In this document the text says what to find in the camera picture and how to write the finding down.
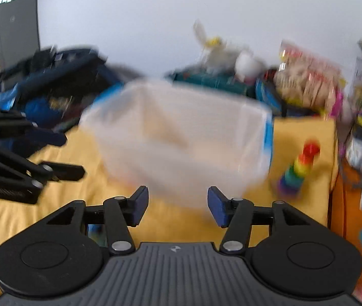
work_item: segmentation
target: clear plastic box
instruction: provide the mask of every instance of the clear plastic box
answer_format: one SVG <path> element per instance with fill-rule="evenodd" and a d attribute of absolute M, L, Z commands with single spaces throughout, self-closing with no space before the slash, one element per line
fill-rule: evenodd
<path fill-rule="evenodd" d="M 111 176 L 182 206 L 207 208 L 210 186 L 240 197 L 271 162 L 267 106 L 184 84 L 128 83 L 85 111 L 80 127 L 96 137 Z"/>

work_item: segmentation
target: yellow blanket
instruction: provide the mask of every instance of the yellow blanket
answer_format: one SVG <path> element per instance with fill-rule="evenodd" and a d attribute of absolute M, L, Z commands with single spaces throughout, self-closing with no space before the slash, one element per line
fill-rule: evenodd
<path fill-rule="evenodd" d="M 318 118 L 276 119 L 269 179 L 248 190 L 245 198 L 257 206 L 270 206 L 276 197 L 270 191 L 269 181 L 278 179 L 302 151 L 308 139 L 320 142 L 321 155 L 305 180 L 301 195 L 290 203 L 325 225 L 330 187 L 337 173 L 334 121 Z M 64 147 L 48 146 L 31 160 L 80 164 L 85 167 L 87 175 L 80 182 L 49 183 L 37 205 L 0 200 L 0 244 L 72 200 L 83 199 L 88 206 L 99 205 L 110 197 L 130 196 L 138 187 L 125 187 L 109 178 L 95 141 L 80 129 L 74 129 L 68 134 L 68 142 Z M 218 228 L 209 215 L 203 215 L 199 210 L 170 205 L 161 199 L 150 200 L 141 224 L 137 228 L 130 228 L 130 232 L 136 243 L 214 241 L 217 245 L 224 234 L 224 230 Z M 254 228 L 251 245 L 256 245 L 267 235 L 267 227 Z"/>

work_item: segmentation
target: snack bag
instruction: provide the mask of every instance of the snack bag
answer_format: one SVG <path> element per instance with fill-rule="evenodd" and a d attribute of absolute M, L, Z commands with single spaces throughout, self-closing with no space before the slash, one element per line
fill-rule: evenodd
<path fill-rule="evenodd" d="M 282 42 L 280 64 L 274 77 L 277 91 L 290 104 L 312 108 L 329 116 L 341 112 L 341 68 L 293 44 Z"/>

